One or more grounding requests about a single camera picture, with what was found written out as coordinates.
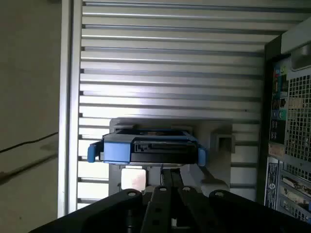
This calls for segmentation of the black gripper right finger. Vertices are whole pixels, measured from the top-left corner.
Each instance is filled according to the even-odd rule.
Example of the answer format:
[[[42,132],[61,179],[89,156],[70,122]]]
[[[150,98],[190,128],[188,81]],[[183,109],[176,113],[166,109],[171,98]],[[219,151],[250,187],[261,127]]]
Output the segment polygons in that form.
[[[227,191],[224,181],[211,174],[200,182],[200,191],[183,186],[178,223],[194,233],[309,233],[311,226]]]

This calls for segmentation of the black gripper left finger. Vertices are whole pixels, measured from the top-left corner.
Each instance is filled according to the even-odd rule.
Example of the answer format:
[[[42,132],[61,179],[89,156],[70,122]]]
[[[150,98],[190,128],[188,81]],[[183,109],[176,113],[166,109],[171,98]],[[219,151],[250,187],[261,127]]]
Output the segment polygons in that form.
[[[125,189],[64,217],[35,233],[166,233],[171,229],[172,175],[161,170],[152,192]]]

